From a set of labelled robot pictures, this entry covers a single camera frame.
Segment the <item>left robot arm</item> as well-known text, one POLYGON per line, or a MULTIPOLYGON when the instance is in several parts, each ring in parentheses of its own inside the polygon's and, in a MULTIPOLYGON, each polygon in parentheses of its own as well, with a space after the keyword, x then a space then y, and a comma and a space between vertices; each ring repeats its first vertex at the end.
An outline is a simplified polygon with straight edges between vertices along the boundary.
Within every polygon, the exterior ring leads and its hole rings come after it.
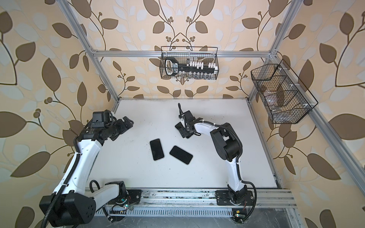
POLYGON ((41 227, 72 226, 89 223, 95 213, 114 200, 119 205, 130 203, 130 196, 123 181, 108 182, 86 195, 86 184, 96 158, 108 139, 114 141, 132 128, 128 117, 116 119, 112 112, 94 112, 92 119, 73 139, 76 152, 62 180, 53 193, 42 197, 40 209, 44 213, 41 227))

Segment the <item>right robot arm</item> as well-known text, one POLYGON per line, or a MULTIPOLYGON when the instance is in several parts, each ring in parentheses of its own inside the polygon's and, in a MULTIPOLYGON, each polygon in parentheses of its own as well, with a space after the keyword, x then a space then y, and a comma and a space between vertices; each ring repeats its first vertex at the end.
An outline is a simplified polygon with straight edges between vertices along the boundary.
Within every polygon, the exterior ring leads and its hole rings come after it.
POLYGON ((183 112, 179 108, 179 119, 175 127, 183 138, 193 135, 208 135, 211 137, 214 148, 219 157, 226 161, 228 174, 228 201, 233 205, 257 202, 257 190, 250 181, 242 179, 240 174, 240 157, 243 154, 243 145, 229 123, 215 124, 202 118, 195 118, 190 111, 183 112))

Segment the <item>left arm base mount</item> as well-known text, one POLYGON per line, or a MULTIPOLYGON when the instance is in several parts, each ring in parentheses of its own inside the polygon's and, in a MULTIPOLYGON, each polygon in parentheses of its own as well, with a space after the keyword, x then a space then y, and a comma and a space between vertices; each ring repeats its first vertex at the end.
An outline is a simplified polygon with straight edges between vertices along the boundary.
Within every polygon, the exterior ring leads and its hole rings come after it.
POLYGON ((139 204, 142 190, 126 190, 126 194, 110 200, 104 207, 103 212, 109 222, 121 221, 128 212, 134 210, 134 206, 139 204))

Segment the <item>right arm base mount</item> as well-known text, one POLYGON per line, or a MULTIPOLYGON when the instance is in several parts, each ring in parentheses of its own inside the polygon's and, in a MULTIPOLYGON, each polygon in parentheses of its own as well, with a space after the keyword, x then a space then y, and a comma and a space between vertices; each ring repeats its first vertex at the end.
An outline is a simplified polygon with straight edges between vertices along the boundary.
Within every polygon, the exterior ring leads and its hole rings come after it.
POLYGON ((218 206, 239 206, 232 210, 231 219, 237 224, 243 224, 255 209, 257 199, 252 191, 245 188, 240 191, 218 190, 215 192, 218 206))

